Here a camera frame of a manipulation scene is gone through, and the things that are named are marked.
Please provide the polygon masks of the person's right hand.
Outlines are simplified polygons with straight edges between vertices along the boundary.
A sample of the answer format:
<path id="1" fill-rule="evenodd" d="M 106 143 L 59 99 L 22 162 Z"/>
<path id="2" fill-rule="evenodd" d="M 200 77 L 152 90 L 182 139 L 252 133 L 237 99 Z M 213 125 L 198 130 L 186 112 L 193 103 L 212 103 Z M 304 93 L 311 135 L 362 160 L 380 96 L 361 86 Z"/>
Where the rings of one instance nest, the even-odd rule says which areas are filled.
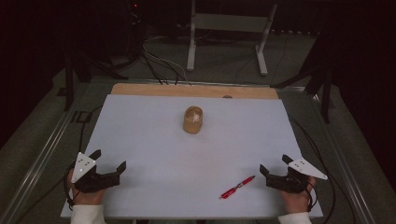
<path id="1" fill-rule="evenodd" d="M 308 177 L 307 189 L 299 194 L 280 191 L 283 199 L 285 211 L 287 214 L 296 214 L 307 212 L 311 203 L 311 190 L 316 185 L 316 179 L 313 176 Z"/>

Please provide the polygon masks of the black tripod stand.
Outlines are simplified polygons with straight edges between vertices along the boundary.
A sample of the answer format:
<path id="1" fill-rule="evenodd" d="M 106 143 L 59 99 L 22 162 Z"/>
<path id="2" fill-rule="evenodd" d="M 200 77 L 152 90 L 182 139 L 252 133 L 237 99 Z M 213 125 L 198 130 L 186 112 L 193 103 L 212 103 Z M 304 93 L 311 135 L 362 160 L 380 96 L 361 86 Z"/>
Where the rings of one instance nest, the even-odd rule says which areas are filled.
<path id="1" fill-rule="evenodd" d="M 81 58 L 83 62 L 88 63 L 89 65 L 92 65 L 93 67 L 101 70 L 102 72 L 104 72 L 106 75 L 109 75 L 110 77 L 113 77 L 115 79 L 121 79 L 121 80 L 126 79 L 126 77 L 123 77 L 123 76 L 119 75 L 118 73 L 112 71 L 110 68 L 102 65 L 101 63 L 99 63 L 95 59 L 91 58 L 90 56 L 86 55 L 85 53 L 66 51 L 64 53 L 64 71 L 65 71 L 64 111 L 68 111 L 74 102 L 74 80 L 73 80 L 74 70 L 73 70 L 73 64 L 72 64 L 72 58 L 74 56 Z"/>
<path id="2" fill-rule="evenodd" d="M 301 79 L 310 77 L 304 87 L 307 94 L 317 94 L 322 90 L 320 113 L 326 123 L 329 123 L 330 94 L 332 85 L 332 69 L 334 67 L 332 36 L 322 31 L 304 60 L 297 75 L 280 83 L 271 84 L 272 88 L 284 89 Z"/>

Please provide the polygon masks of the white board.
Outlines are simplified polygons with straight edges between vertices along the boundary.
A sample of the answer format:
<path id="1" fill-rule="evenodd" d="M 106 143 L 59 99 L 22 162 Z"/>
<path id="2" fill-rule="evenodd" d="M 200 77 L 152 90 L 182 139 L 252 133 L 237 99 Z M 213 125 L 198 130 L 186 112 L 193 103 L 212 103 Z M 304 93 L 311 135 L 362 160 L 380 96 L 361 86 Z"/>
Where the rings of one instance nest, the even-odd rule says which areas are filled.
<path id="1" fill-rule="evenodd" d="M 200 132 L 183 130 L 190 106 L 203 110 Z M 97 171 L 126 162 L 104 197 L 105 216 L 122 219 L 277 217 L 283 203 L 260 165 L 284 175 L 288 155 L 303 155 L 279 100 L 107 96 L 86 148 L 100 149 Z M 229 198 L 219 196 L 251 175 Z"/>

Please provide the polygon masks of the red pen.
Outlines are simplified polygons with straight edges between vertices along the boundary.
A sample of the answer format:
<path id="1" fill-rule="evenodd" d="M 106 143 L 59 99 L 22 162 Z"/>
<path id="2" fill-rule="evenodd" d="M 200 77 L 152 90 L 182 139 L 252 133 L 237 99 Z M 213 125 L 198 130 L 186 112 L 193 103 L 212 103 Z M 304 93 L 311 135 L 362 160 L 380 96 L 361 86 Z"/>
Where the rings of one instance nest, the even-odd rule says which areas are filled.
<path id="1" fill-rule="evenodd" d="M 223 192 L 219 198 L 221 200 L 227 199 L 229 198 L 231 195 L 233 195 L 234 193 L 237 192 L 238 189 L 242 188 L 243 186 L 245 186 L 246 184 L 248 184 L 249 182 L 251 182 L 253 179 L 255 178 L 255 175 L 251 175 L 248 178 L 246 178 L 245 180 L 241 181 L 240 183 L 238 183 L 236 186 L 228 189 L 227 191 Z"/>

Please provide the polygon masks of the metal floor rail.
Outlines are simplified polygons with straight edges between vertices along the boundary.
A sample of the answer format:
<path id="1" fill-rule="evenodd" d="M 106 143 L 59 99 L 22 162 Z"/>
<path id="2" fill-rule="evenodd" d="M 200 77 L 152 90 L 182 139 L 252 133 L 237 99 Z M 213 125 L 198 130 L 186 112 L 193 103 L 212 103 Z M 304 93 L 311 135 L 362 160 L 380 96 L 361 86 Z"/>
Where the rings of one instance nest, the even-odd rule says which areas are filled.
<path id="1" fill-rule="evenodd" d="M 50 91 L 0 149 L 0 224 L 13 224 L 20 215 L 87 88 L 77 86 L 68 110 L 64 98 Z"/>
<path id="2" fill-rule="evenodd" d="M 352 208 L 352 213 L 355 218 L 361 222 L 361 224 L 375 224 L 373 214 L 363 197 L 361 188 L 358 186 L 358 182 L 354 177 L 349 164 L 347 163 L 347 157 L 341 148 L 341 143 L 336 139 L 334 128 L 330 123 L 326 123 L 321 115 L 321 101 L 317 95 L 313 95 L 310 101 L 316 117 L 318 118 L 318 123 L 320 124 L 324 135 L 330 142 L 332 157 L 334 158 L 337 170 L 342 177 L 346 200 Z"/>

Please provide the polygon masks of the white metal stand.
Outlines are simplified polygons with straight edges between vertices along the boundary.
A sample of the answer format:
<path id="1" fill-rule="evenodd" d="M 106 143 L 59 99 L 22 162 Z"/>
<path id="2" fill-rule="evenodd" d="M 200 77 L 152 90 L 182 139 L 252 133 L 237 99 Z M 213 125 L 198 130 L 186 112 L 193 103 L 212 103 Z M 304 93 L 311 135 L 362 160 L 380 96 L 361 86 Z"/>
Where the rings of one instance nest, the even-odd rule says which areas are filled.
<path id="1" fill-rule="evenodd" d="M 191 0 L 191 27 L 190 46 L 187 60 L 187 70 L 193 71 L 195 65 L 195 31 L 197 29 L 209 31 L 233 31 L 261 33 L 262 39 L 255 47 L 256 58 L 262 76 L 268 75 L 268 69 L 264 59 L 264 47 L 268 35 L 271 31 L 274 16 L 276 14 L 277 3 L 273 3 L 266 17 L 252 17 L 227 14 L 209 14 L 196 11 L 196 0 Z"/>

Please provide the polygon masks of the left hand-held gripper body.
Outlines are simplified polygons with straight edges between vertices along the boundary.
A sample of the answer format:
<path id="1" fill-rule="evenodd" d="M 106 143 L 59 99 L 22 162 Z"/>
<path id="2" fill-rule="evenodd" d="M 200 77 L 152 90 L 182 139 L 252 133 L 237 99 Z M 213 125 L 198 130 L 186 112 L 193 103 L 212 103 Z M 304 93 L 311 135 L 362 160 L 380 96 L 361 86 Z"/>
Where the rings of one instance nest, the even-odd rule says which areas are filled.
<path id="1" fill-rule="evenodd" d="M 84 193 L 94 193 L 120 184 L 120 175 L 117 171 L 108 174 L 98 174 L 96 168 L 96 161 L 92 160 L 90 155 L 87 156 L 82 152 L 78 153 L 71 179 L 77 190 Z"/>

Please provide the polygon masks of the dark equipment rack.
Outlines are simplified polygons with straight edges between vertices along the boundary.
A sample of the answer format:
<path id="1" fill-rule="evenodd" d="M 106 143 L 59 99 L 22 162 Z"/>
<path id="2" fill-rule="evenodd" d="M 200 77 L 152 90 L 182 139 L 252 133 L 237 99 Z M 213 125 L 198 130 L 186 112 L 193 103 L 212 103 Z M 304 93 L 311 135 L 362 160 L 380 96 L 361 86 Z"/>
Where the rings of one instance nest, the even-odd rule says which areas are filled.
<path id="1" fill-rule="evenodd" d="M 131 61 L 135 61 L 141 52 L 145 35 L 141 0 L 123 0 L 124 15 L 127 23 L 127 51 Z"/>

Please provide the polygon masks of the person's left hand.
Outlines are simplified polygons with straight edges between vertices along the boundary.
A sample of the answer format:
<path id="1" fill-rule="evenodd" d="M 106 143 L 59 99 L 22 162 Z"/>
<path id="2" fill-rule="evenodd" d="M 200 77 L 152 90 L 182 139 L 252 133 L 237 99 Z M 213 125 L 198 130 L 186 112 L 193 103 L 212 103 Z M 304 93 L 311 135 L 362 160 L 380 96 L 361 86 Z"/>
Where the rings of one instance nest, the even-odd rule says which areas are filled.
<path id="1" fill-rule="evenodd" d="M 102 203 L 106 191 L 104 189 L 101 189 L 94 193 L 84 193 L 77 190 L 74 184 L 71 182 L 73 172 L 74 172 L 73 169 L 71 169 L 68 172 L 67 180 L 68 180 L 68 187 L 72 190 L 72 194 L 73 194 L 72 199 L 74 205 L 100 205 Z"/>

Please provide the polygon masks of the round wooden cup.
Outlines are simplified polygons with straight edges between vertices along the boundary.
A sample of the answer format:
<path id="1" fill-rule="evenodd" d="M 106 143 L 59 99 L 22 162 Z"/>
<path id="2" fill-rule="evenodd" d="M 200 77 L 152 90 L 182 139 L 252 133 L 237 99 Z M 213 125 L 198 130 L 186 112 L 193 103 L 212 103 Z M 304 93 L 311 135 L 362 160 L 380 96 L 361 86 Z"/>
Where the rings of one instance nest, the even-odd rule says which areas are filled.
<path id="1" fill-rule="evenodd" d="M 198 122 L 192 121 L 192 117 L 195 113 L 201 116 L 201 120 Z M 190 134 L 197 134 L 198 132 L 200 132 L 202 124 L 203 124 L 203 110 L 198 106 L 188 107 L 184 113 L 183 130 Z"/>

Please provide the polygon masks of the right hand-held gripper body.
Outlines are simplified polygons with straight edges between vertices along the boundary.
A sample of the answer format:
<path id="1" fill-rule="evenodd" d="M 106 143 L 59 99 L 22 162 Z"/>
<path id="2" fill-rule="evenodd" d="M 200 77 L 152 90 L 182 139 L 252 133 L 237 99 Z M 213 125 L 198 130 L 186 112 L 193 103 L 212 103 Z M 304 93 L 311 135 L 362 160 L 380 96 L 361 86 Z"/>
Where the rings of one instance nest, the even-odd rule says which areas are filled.
<path id="1" fill-rule="evenodd" d="M 267 187 L 288 193 L 301 193 L 307 189 L 309 176 L 323 180 L 328 179 L 324 173 L 304 158 L 293 160 L 293 162 L 287 165 L 288 171 L 284 176 L 271 175 L 269 173 L 269 176 L 266 177 Z"/>

